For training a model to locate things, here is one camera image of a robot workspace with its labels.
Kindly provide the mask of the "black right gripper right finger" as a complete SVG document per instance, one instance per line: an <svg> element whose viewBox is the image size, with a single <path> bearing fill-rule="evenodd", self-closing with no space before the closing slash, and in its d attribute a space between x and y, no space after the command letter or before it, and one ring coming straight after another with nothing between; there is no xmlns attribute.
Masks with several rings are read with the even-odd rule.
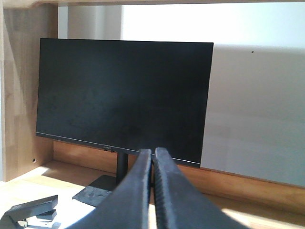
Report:
<svg viewBox="0 0 305 229"><path fill-rule="evenodd" d="M244 229L199 192L158 147L153 156L154 202L159 229Z"/></svg>

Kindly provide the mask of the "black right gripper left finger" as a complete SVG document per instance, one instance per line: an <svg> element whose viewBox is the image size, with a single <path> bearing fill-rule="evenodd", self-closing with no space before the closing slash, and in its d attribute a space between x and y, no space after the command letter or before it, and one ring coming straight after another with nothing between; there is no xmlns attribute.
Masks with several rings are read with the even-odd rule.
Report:
<svg viewBox="0 0 305 229"><path fill-rule="evenodd" d="M70 229L147 229L152 152L141 149L131 170L113 191L87 186L74 198L95 207Z"/></svg>

